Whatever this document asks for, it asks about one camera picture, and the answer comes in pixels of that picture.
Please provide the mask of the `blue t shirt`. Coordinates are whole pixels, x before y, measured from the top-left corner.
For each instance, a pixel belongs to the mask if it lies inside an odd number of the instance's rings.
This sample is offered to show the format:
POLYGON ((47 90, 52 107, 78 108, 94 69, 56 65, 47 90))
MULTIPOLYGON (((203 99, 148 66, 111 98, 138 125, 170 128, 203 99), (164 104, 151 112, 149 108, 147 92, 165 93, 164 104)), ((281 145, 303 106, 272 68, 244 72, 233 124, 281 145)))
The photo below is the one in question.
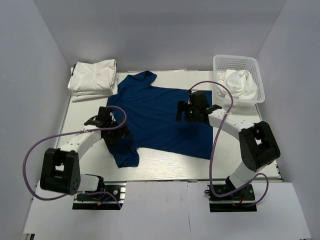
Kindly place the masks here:
POLYGON ((107 99, 116 106, 114 117, 121 122, 127 115, 126 136, 108 147, 119 168, 137 167, 138 148, 149 148, 201 159, 211 157, 213 128, 204 123, 177 122, 177 104, 187 101, 186 90, 153 86, 157 75, 144 71, 128 75, 118 84, 118 91, 107 99))

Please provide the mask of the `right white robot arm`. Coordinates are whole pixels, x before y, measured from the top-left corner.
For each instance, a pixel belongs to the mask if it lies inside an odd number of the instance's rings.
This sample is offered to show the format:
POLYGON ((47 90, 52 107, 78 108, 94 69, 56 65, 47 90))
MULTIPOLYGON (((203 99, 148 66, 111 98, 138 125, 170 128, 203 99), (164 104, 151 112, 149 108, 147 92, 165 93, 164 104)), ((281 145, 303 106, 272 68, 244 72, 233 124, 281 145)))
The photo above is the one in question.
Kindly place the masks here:
POLYGON ((244 187, 267 165, 281 156, 270 125, 265 121, 251 122, 234 116, 230 110, 224 111, 219 105, 210 105, 205 93, 189 93, 189 100, 177 103, 176 121, 204 123, 217 132, 213 141, 216 148, 221 131, 231 135, 239 142, 241 163, 225 180, 226 195, 236 200, 244 193, 244 187))

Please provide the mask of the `white t shirt stack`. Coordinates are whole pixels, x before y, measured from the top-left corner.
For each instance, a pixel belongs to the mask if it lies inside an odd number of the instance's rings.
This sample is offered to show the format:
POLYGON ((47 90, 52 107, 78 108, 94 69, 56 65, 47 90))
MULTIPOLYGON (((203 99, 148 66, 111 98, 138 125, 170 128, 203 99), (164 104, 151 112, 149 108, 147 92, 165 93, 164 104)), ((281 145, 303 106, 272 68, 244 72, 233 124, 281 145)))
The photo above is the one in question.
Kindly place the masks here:
POLYGON ((118 93, 117 61, 107 59, 97 63, 77 62, 70 69, 67 88, 71 101, 80 102, 114 96, 118 93))

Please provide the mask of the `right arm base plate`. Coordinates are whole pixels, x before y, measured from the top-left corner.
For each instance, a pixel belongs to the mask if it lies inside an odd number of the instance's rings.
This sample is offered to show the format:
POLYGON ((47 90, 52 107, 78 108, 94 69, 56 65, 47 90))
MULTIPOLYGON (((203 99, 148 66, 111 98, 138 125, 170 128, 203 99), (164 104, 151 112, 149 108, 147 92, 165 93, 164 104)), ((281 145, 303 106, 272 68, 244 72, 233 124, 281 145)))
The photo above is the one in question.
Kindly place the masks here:
POLYGON ((216 197, 208 185, 204 194, 209 198, 209 210, 211 213, 242 213, 257 211, 255 193, 251 184, 236 193, 225 197, 216 197))

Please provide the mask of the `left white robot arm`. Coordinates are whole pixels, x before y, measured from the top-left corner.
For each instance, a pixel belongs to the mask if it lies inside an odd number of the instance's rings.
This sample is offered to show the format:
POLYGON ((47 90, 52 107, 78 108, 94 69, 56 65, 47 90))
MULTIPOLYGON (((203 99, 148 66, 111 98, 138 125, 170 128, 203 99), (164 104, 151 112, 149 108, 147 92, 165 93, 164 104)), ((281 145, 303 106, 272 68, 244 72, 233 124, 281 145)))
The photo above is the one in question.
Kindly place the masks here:
POLYGON ((40 187, 43 190, 74 195, 88 192, 94 199, 105 196, 106 187, 101 176, 81 174, 80 159, 101 139, 108 147, 114 147, 120 140, 132 134, 124 124, 117 127, 116 121, 102 124, 101 121, 88 120, 82 133, 77 133, 71 140, 59 148, 49 148, 44 153, 40 187))

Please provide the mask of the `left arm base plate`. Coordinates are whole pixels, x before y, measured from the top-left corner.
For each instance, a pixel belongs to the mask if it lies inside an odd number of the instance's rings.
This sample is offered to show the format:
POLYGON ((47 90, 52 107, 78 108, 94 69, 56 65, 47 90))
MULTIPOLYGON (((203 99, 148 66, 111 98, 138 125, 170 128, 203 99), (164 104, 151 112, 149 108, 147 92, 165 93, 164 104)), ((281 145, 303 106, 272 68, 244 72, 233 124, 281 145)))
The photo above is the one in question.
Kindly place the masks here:
POLYGON ((119 211, 126 194, 126 182, 106 182, 102 193, 89 195, 77 194, 74 197, 73 210, 119 211))

